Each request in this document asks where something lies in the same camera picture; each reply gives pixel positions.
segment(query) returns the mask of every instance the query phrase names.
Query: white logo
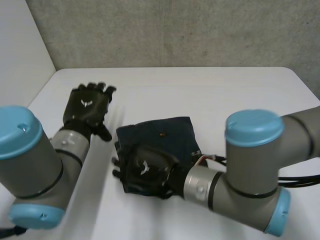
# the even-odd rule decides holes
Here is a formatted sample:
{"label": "white logo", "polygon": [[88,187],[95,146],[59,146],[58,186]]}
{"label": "white logo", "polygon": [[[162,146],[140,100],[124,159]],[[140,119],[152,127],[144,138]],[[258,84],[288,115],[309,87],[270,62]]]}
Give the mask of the white logo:
{"label": "white logo", "polygon": [[144,165],[144,170],[141,171],[140,175],[145,174],[150,169],[150,167],[148,167],[148,163],[146,161],[143,162],[143,165]]}
{"label": "white logo", "polygon": [[92,104],[92,101],[85,102],[85,101],[81,100],[81,103],[86,108],[87,106],[90,106]]}

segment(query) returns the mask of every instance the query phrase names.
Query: folded cloth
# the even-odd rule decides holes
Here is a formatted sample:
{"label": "folded cloth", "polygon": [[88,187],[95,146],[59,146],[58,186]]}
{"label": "folded cloth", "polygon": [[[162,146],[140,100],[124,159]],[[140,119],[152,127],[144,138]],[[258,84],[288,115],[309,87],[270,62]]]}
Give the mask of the folded cloth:
{"label": "folded cloth", "polygon": [[132,145],[148,145],[175,156],[181,163],[194,164],[200,157],[190,117],[151,120],[116,130],[117,152]]}

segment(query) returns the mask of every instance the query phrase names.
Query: white wall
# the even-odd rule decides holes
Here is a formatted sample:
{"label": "white wall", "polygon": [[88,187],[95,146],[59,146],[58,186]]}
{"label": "white wall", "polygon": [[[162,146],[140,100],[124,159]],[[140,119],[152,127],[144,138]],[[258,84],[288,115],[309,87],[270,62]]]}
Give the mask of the white wall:
{"label": "white wall", "polygon": [[25,0],[0,0],[0,106],[28,106],[55,73]]}

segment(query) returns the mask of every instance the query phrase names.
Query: black ring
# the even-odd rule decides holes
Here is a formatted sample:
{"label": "black ring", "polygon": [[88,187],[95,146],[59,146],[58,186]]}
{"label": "black ring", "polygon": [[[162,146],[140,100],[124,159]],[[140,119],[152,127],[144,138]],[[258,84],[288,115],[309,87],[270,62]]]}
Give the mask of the black ring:
{"label": "black ring", "polygon": [[59,153],[59,154],[65,154],[65,155],[73,158],[74,160],[76,160],[76,162],[77,162],[78,164],[80,164],[80,167],[82,168],[82,165],[83,165],[83,164],[82,164],[81,159],[80,159],[78,156],[74,155],[73,153],[71,153],[71,152],[69,152],[69,151],[65,151],[65,150],[61,150],[61,149],[56,149],[55,151],[56,151],[57,153]]}
{"label": "black ring", "polygon": [[267,193],[250,194],[250,193],[245,193],[245,192],[242,192],[242,191],[239,191],[239,190],[235,189],[230,184],[230,182],[228,180],[226,181],[226,183],[234,192],[236,192],[237,194],[239,194],[239,195],[241,195],[241,196],[243,196],[245,198],[249,198],[249,199],[265,199],[265,198],[271,197],[277,191],[277,187],[276,187],[275,189],[273,189],[272,191],[267,192]]}
{"label": "black ring", "polygon": [[301,127],[305,130],[306,134],[308,135],[309,141],[310,141],[309,155],[308,155],[308,158],[306,159],[306,160],[308,160],[312,156],[312,153],[314,152],[314,149],[315,149],[315,143],[314,143],[314,140],[313,140],[308,128],[306,127],[305,123],[303,121],[301,121],[299,118],[297,118],[296,116],[287,115],[286,117],[289,117],[289,118],[292,118],[293,120],[296,120],[301,125]]}
{"label": "black ring", "polygon": [[39,197],[42,194],[45,194],[46,192],[48,192],[50,189],[52,189],[60,181],[61,177],[64,174],[64,170],[65,170],[64,169],[64,164],[61,161],[60,173],[59,173],[58,177],[56,178],[56,180],[50,186],[46,187],[42,191],[37,192],[36,194],[32,194],[32,195],[29,195],[29,196],[15,196],[15,197],[18,198],[18,199],[34,199],[34,198]]}
{"label": "black ring", "polygon": [[210,186],[210,189],[209,189],[209,194],[208,194],[208,208],[213,211],[214,210],[214,193],[215,193],[215,188],[216,188],[216,185],[218,183],[218,180],[220,178],[220,176],[222,175],[222,171],[218,171],[214,177],[213,177],[213,180],[211,182],[211,186]]}

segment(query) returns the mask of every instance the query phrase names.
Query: blue joint cap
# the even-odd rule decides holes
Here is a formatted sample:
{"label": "blue joint cap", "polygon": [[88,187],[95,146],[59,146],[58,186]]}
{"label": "blue joint cap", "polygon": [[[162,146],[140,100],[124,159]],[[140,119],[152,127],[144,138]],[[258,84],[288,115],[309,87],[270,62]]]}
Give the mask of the blue joint cap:
{"label": "blue joint cap", "polygon": [[264,231],[265,234],[271,234],[277,237],[282,236],[288,220],[290,201],[290,192],[282,188],[271,220]]}
{"label": "blue joint cap", "polygon": [[62,220],[65,210],[39,204],[13,204],[8,218],[20,227],[27,229],[53,229]]}
{"label": "blue joint cap", "polygon": [[284,129],[282,118],[272,111],[242,110],[227,118],[225,140],[238,147],[256,147],[277,139]]}
{"label": "blue joint cap", "polygon": [[41,123],[26,107],[0,107],[0,160],[26,153],[40,141],[42,132]]}

